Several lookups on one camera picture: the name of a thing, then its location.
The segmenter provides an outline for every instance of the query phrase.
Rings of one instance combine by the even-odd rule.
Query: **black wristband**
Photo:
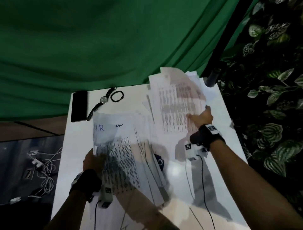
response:
[[[73,190],[81,191],[85,194],[86,200],[89,201],[92,197],[93,192],[98,192],[101,189],[102,181],[97,176],[95,170],[85,170],[77,182],[72,185],[69,193]]]
[[[212,134],[210,128],[207,127],[206,125],[209,124],[204,124],[200,126],[199,131],[192,134],[189,139],[191,143],[196,144],[198,146],[203,145],[207,149],[207,151],[209,151],[210,144],[213,143],[215,140],[222,140],[224,142],[225,140],[219,133]]]

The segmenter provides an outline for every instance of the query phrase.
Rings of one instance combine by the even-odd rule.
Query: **green curtain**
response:
[[[67,114],[71,92],[146,83],[161,66],[201,73],[237,3],[0,0],[0,120]]]

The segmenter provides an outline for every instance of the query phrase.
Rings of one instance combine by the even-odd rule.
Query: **smartphone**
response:
[[[73,94],[71,122],[86,120],[87,91],[78,91]]]

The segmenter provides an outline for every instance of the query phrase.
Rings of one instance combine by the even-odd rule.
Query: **watch face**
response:
[[[105,104],[107,102],[107,97],[105,97],[105,96],[101,97],[100,102]]]

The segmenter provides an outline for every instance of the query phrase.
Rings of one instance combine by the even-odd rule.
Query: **table surface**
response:
[[[240,158],[247,162],[236,131],[231,125],[231,119],[218,86],[215,85],[213,88],[207,88],[203,79],[200,79],[200,81],[203,89],[205,89],[203,93],[206,97],[206,103],[211,107],[214,117],[213,124],[221,132],[226,144]],[[148,89],[148,84],[119,87],[117,90],[124,92],[124,99],[118,103],[109,101],[98,112],[115,114],[140,111],[141,113],[150,114],[150,111],[142,104],[147,101]],[[104,96],[107,91],[108,89],[89,92],[88,112],[91,111],[95,104],[99,102],[100,97]],[[92,119],[89,122],[80,121],[72,123],[70,121],[71,111],[72,96],[67,117],[52,218],[66,200],[71,182],[82,171],[85,155],[93,147]],[[205,200],[207,207],[212,213],[216,230],[249,229],[231,197],[211,154],[208,154],[203,161]],[[173,192],[169,192],[171,199],[161,212],[181,230],[188,228],[213,229],[211,218],[203,203],[201,178],[195,180],[195,177],[201,177],[201,162],[192,163],[188,160],[178,162],[172,159],[169,161],[169,167],[164,174],[170,184],[169,190]],[[90,219],[88,203],[83,214],[81,229],[93,229],[93,220]]]

